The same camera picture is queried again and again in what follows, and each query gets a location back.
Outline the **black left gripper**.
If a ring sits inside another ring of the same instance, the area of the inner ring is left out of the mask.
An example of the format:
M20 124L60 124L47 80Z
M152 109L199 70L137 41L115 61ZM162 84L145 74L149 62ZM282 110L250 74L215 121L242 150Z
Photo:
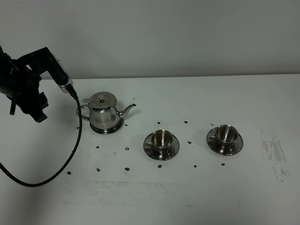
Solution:
M45 94L39 92L40 81L40 75L32 74L30 68L4 55L4 95L11 100L11 115L14 115L18 106L38 123L47 119L43 109L48 102Z

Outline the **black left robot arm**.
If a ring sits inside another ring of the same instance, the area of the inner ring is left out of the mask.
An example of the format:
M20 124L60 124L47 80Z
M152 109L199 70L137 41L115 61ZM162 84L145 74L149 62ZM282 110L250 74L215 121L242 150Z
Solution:
M40 81L39 74L0 51L0 92L11 101L9 114L14 115L18 106L38 123L47 119L43 109L48 102L45 94L39 92Z

